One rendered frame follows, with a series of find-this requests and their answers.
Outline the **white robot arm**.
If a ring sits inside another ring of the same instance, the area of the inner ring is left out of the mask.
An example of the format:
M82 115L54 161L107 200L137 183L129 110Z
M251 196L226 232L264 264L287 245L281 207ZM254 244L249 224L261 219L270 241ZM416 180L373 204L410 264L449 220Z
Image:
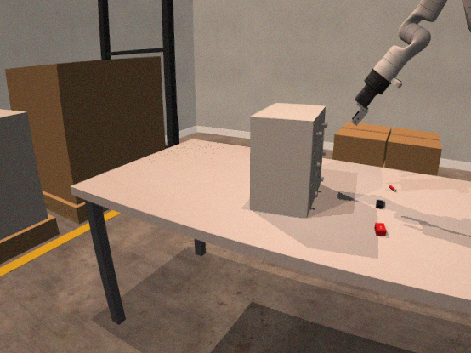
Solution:
M384 58L400 71L408 60L424 50L430 42L431 34L418 23L421 20L436 21L446 2L447 0L421 0L399 29L399 38L409 46L401 48L394 45ZM471 32L471 0L463 0L463 6Z

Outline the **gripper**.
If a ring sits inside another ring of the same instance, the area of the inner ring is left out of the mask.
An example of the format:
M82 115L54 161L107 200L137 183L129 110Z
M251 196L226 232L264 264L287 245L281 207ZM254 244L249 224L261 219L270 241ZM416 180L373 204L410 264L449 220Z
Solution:
M399 72L400 71L385 58L382 58L376 64L364 80L366 83L365 87L359 92L359 95L355 97L355 100L357 101L356 104L360 107L352 118L352 123L355 126L357 126L362 118L368 113L368 105L377 94L383 94L391 83L393 83L397 88L402 86L401 80L396 78Z

